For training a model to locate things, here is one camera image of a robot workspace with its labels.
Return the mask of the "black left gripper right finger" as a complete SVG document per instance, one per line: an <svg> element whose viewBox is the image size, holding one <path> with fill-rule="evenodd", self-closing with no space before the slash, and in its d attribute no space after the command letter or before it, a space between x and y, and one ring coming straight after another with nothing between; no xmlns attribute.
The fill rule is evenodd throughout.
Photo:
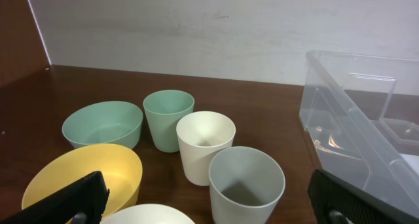
<svg viewBox="0 0 419 224"><path fill-rule="evenodd" d="M321 224L418 224L405 213L323 170L312 173L308 196Z"/></svg>

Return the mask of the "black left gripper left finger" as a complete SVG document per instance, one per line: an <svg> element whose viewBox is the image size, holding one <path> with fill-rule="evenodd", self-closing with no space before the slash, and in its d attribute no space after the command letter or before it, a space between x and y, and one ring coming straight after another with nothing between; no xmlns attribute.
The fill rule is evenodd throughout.
<svg viewBox="0 0 419 224"><path fill-rule="evenodd" d="M100 171L94 171L1 221L1 224L89 223L102 219L109 198Z"/></svg>

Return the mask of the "yellow small bowl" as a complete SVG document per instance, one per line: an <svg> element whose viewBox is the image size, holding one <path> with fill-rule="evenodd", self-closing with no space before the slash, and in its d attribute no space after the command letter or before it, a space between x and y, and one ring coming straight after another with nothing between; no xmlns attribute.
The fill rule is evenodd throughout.
<svg viewBox="0 0 419 224"><path fill-rule="evenodd" d="M123 145L100 143L74 149L47 164L27 186L21 207L25 209L96 171L102 173L110 190L103 219L136 205L143 175L139 156Z"/></svg>

